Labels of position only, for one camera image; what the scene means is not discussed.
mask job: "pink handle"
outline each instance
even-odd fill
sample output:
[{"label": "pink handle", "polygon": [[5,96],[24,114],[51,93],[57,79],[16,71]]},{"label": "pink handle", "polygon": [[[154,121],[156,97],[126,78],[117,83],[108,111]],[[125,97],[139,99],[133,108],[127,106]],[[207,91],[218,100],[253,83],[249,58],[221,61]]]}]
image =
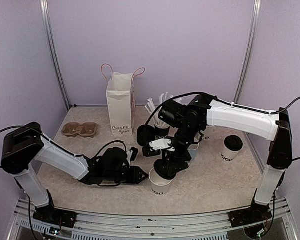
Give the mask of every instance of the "pink handle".
[{"label": "pink handle", "polygon": [[104,76],[104,78],[105,78],[105,80],[106,80],[106,85],[107,86],[109,86],[109,81],[108,81],[108,78],[107,78],[107,76],[104,74],[104,72],[103,72],[103,67],[104,67],[104,65],[107,65],[107,66],[109,66],[110,68],[111,68],[111,79],[114,77],[114,70],[113,70],[113,68],[112,68],[112,66],[110,65],[110,64],[108,64],[108,63],[105,63],[105,64],[103,64],[102,66],[101,66],[101,73],[102,73],[102,75]]},{"label": "pink handle", "polygon": [[[142,72],[142,73],[139,73],[138,75],[135,75],[135,74],[136,74],[139,70],[141,70],[141,69],[143,69],[143,72]],[[134,72],[133,75],[132,75],[132,81],[134,80],[135,77],[138,77],[138,76],[144,74],[145,71],[146,71],[146,68],[145,68],[145,67],[140,67],[140,68],[138,68],[137,70],[135,70],[135,72]]]}]

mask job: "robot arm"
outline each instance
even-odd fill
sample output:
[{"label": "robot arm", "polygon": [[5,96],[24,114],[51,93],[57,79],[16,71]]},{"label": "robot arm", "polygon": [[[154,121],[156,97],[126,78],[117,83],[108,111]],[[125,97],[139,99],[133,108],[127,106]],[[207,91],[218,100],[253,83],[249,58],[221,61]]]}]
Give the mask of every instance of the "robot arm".
[{"label": "robot arm", "polygon": [[204,131],[207,126],[226,127],[260,136],[271,141],[260,185],[248,211],[230,213],[230,219],[232,226],[238,227],[262,221],[265,217],[271,218],[269,203],[286,169],[292,164],[288,112],[271,114],[273,112],[234,105],[208,94],[197,95],[187,106],[169,100],[162,106],[159,118],[178,130],[172,139],[159,139],[150,143],[154,150],[163,150],[162,159],[154,163],[154,169],[168,180],[187,169],[191,160],[188,147],[198,132]]},{"label": "robot arm", "polygon": [[148,177],[140,167],[131,166],[137,154],[134,147],[127,152],[113,147],[92,159],[76,155],[55,144],[41,132],[38,123],[32,122],[5,136],[1,166],[31,198],[36,207],[35,219],[55,225],[63,219],[62,226],[73,228],[76,214],[54,207],[51,194],[38,180],[30,162],[46,163],[86,185],[103,187],[108,186],[101,185],[103,181],[112,181],[115,183],[112,187],[121,183],[139,184]]}]

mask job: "speckled tabletop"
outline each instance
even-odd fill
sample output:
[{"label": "speckled tabletop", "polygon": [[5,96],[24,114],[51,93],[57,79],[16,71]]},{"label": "speckled tabletop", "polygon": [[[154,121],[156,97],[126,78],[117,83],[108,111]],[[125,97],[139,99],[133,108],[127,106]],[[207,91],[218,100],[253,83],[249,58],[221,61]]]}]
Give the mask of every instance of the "speckled tabletop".
[{"label": "speckled tabletop", "polygon": [[[111,134],[106,107],[71,108],[54,140],[69,151],[85,154],[89,158],[106,143],[122,140],[128,149],[139,149],[132,165],[149,172],[159,157],[143,157],[136,137],[138,127],[148,117],[144,107],[137,107],[134,135],[116,136]],[[63,136],[61,129],[69,122],[95,122],[98,124],[97,135],[94,138]],[[221,157],[221,151],[223,141],[229,135],[239,136],[243,141],[243,149],[233,161],[226,162]],[[104,214],[160,216],[198,214],[247,206],[251,203],[261,173],[241,132],[214,127],[211,137],[200,144],[196,159],[187,170],[177,174],[169,192],[164,195],[152,192],[149,179],[139,185],[101,188],[80,183],[46,164],[42,164],[38,177],[51,192],[56,207]]]}]

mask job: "white paper bag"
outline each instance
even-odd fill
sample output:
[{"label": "white paper bag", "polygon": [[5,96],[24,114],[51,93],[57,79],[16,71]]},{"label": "white paper bag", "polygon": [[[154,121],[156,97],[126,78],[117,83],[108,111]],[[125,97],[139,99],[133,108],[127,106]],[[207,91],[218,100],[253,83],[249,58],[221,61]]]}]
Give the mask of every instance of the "white paper bag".
[{"label": "white paper bag", "polygon": [[[103,72],[103,66],[111,68],[111,79],[108,81]],[[113,68],[105,63],[101,66],[106,87],[106,100],[108,104],[111,131],[113,135],[132,135],[135,120],[135,91],[134,78],[146,71],[144,67],[137,69],[134,73],[121,74],[114,72]]]}]

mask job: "purple wall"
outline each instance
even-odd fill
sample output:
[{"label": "purple wall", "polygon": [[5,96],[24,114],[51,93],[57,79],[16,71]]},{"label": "purple wall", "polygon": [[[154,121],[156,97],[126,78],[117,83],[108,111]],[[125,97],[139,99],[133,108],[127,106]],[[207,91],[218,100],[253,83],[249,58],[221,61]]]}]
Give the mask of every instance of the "purple wall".
[{"label": "purple wall", "polygon": [[[300,0],[262,1],[251,65],[240,103],[262,109],[287,106],[300,96]],[[300,156],[300,101],[290,109],[293,156]],[[269,144],[251,136],[266,161]],[[300,160],[288,169],[286,197],[300,233]]]},{"label": "purple wall", "polygon": [[[0,129],[37,121],[53,136],[65,115],[40,1],[0,0]],[[0,169],[0,240],[19,196],[14,179]]]},{"label": "purple wall", "polygon": [[137,104],[166,91],[232,101],[253,7],[253,0],[49,1],[71,103],[107,104],[103,63],[120,73],[146,67],[134,84]]}]

